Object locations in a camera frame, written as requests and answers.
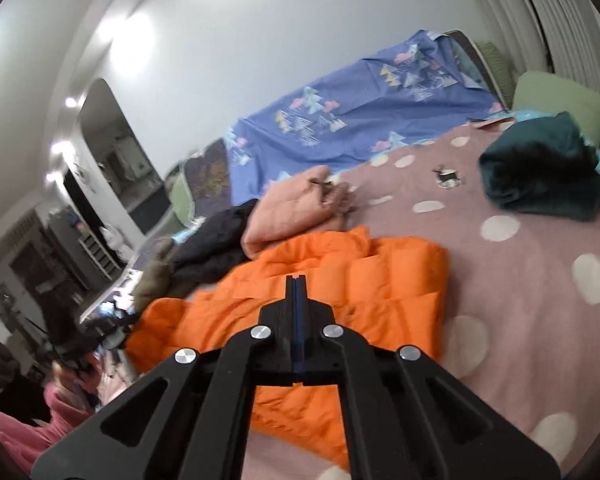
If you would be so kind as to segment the white curtain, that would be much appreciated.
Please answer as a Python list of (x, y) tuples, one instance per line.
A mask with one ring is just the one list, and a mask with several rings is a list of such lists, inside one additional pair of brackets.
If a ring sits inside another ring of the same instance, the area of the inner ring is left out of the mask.
[(553, 73), (600, 92), (600, 11), (592, 0), (476, 0), (517, 76)]

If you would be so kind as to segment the green headboard cushion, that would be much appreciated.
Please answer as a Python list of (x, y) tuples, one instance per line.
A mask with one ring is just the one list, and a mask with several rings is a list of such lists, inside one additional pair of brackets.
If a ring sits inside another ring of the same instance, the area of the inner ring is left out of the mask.
[(476, 47), (482, 56), (483, 62), (486, 63), (486, 68), (489, 70), (505, 105), (512, 107), (516, 82), (505, 56), (501, 54), (498, 47), (491, 41), (477, 41)]

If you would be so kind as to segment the green pillow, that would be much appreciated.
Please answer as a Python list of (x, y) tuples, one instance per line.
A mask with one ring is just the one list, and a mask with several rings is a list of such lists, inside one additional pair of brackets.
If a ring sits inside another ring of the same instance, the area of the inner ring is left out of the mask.
[(600, 147), (600, 92), (582, 84), (544, 72), (524, 73), (517, 81), (513, 110), (568, 112), (588, 140)]

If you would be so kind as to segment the orange puffer jacket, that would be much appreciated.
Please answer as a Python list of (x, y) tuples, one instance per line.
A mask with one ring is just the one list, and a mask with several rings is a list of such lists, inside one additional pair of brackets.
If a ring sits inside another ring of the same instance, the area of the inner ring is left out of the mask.
[(309, 297), (331, 306), (338, 324), (370, 344), (387, 350), (414, 344), (441, 358), (448, 253), (418, 237), (373, 238), (364, 226), (296, 236), (236, 266), (192, 300), (154, 301), (126, 353), (147, 373), (179, 348), (221, 348), (256, 324), (263, 306), (283, 298), (289, 275), (305, 276)]

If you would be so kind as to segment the dark patterned quilt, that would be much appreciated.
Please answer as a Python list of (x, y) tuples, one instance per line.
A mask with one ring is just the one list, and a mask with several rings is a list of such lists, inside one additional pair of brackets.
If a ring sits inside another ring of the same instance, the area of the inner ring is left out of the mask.
[(194, 218), (210, 217), (230, 206), (230, 174), (222, 139), (184, 162), (184, 178), (193, 201)]

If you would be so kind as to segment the black jacket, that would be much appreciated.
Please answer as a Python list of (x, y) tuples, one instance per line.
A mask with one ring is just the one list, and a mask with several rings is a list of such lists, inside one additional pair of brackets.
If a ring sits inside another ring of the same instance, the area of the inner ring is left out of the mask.
[(222, 280), (238, 264), (249, 260), (242, 234), (258, 200), (248, 200), (204, 220), (201, 227), (170, 258), (170, 285), (193, 290)]

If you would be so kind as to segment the mauve polka dot bedspread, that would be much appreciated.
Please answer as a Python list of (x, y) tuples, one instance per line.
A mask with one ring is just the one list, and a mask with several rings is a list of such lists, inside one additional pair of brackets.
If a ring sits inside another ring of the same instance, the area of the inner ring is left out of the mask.
[(469, 126), (400, 148), (344, 177), (348, 232), (418, 237), (449, 257), (442, 365), (570, 470), (600, 434), (600, 213), (517, 214), (486, 199)]

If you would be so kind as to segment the olive fleece garment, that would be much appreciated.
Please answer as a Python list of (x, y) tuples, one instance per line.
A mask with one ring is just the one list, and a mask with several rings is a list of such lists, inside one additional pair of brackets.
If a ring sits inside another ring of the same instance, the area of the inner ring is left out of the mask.
[(144, 312), (160, 298), (186, 299), (202, 284), (208, 283), (207, 258), (178, 258), (178, 248), (166, 240), (147, 263), (132, 291), (133, 310)]

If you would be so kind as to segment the dark green folded garment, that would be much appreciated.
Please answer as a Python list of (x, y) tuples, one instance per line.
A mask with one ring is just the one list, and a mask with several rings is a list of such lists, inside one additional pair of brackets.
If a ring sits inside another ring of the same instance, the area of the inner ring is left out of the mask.
[(567, 112), (516, 122), (478, 159), (483, 192), (495, 207), (577, 221), (600, 211), (597, 165), (595, 148)]

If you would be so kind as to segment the blue tree print sheet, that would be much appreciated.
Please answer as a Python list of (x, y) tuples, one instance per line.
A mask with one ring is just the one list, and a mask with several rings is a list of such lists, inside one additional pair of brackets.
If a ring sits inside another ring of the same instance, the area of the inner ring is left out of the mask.
[(449, 34), (420, 30), (238, 119), (224, 136), (235, 205), (314, 166), (351, 169), (503, 109)]

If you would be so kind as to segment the arched wall mirror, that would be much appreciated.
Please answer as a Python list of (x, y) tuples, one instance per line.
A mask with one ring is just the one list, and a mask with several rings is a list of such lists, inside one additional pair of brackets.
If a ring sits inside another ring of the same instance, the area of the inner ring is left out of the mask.
[(105, 79), (95, 80), (88, 89), (79, 123), (86, 146), (118, 202), (140, 232), (149, 233), (170, 202), (163, 180)]

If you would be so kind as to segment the pink folded garment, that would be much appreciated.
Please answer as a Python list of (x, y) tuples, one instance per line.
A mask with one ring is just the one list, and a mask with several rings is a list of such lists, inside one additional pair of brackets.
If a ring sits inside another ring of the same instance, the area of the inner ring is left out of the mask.
[(354, 209), (348, 182), (332, 182), (329, 166), (314, 166), (273, 184), (249, 215), (242, 250), (256, 260), (288, 238), (318, 231), (341, 231)]

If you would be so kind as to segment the person in pink top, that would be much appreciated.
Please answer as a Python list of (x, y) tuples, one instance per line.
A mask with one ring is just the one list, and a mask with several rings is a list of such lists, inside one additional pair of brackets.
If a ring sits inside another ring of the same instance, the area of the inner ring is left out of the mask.
[(24, 474), (30, 474), (43, 453), (96, 413), (78, 392), (99, 401), (105, 393), (102, 378), (111, 365), (95, 353), (86, 358), (91, 367), (86, 372), (53, 362), (52, 379), (41, 386), (23, 376), (20, 362), (0, 341), (0, 443)]

